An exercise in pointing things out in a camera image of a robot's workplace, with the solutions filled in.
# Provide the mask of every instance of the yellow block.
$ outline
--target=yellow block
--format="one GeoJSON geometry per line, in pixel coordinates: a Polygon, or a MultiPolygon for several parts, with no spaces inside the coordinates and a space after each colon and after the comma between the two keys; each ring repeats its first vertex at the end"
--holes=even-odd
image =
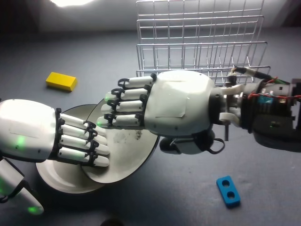
{"type": "Polygon", "coordinates": [[[76,86],[77,79],[69,75],[52,72],[46,79],[46,83],[54,88],[72,91],[76,86]]]}

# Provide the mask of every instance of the gray table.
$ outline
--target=gray table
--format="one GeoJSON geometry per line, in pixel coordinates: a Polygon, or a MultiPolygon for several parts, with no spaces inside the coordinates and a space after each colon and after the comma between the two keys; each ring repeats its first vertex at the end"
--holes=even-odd
{"type": "MultiPolygon", "coordinates": [[[[290,81],[300,77],[301,29],[263,30],[264,65],[290,81]]],[[[24,98],[67,110],[96,104],[120,78],[137,69],[135,32],[48,34],[0,38],[0,97],[24,98]],[[72,93],[47,89],[51,71],[76,76],[72,93]]],[[[222,127],[214,128],[217,137],[222,127]]],[[[38,217],[0,205],[1,226],[98,226],[109,217],[126,226],[300,225],[301,154],[257,144],[242,129],[218,155],[168,155],[159,149],[134,175],[88,195],[62,194],[48,187],[33,163],[13,161],[47,206],[38,217]],[[230,175],[241,206],[225,207],[216,179],[230,175]]]]}

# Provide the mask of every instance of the metal wire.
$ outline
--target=metal wire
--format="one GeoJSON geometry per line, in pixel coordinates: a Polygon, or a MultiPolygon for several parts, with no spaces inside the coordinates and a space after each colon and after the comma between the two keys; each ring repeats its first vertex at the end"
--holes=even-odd
{"type": "MultiPolygon", "coordinates": [[[[234,66],[261,66],[267,46],[258,41],[264,0],[137,1],[137,76],[166,70],[205,73],[224,84],[234,66]]],[[[254,82],[239,75],[239,83],[254,82]]]]}

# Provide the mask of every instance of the blue block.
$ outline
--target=blue block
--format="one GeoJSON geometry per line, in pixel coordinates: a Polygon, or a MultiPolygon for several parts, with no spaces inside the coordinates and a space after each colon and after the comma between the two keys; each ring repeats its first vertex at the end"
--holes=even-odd
{"type": "Polygon", "coordinates": [[[228,208],[236,207],[240,204],[240,196],[230,176],[217,179],[216,185],[220,189],[222,198],[228,208]]]}

